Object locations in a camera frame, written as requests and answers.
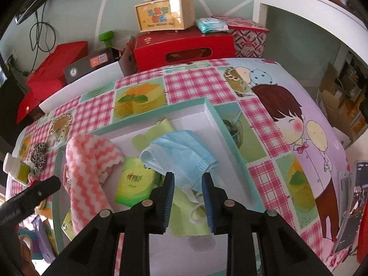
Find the pink bow tie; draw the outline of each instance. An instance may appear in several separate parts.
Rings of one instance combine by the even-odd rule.
[[[303,146],[299,146],[299,147],[297,148],[298,153],[303,153],[303,150],[304,150],[305,148],[307,148],[308,146],[309,146],[309,145],[308,145],[306,142],[304,142]]]

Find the tray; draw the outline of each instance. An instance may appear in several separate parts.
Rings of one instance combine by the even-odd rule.
[[[111,140],[125,156],[138,157],[140,153],[132,145],[132,138],[145,133],[165,118],[171,121],[176,130],[188,129],[195,132],[219,160],[218,170],[229,198],[244,204],[248,209],[259,212],[265,210],[235,142],[207,98],[168,105],[91,133]],[[54,174],[58,177],[62,175],[65,164],[65,147],[60,147],[56,156]],[[115,203],[121,171],[122,164],[115,166],[103,186],[107,200],[116,212],[128,209]],[[70,198],[63,187],[52,196],[52,206],[56,244],[60,253],[69,243],[61,230],[61,222],[70,208]],[[163,236],[150,235],[149,245],[152,276],[209,275],[226,269],[227,235],[177,238],[168,228]],[[201,247],[201,252],[196,251],[196,246]]]

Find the cartoon boy's hair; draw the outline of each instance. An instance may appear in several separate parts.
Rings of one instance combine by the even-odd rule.
[[[277,84],[261,84],[254,86],[252,91],[261,100],[273,121],[279,121],[280,118],[291,117],[291,115],[297,116],[303,121],[301,105],[284,87]]]

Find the white bottle cap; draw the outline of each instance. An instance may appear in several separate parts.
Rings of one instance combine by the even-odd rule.
[[[7,153],[4,159],[3,171],[9,173],[14,166],[14,158],[10,153]]]

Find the green dumbbell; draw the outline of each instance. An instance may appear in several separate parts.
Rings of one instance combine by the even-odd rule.
[[[107,31],[98,36],[99,41],[103,41],[106,47],[111,47],[113,45],[111,39],[114,37],[113,31]]]

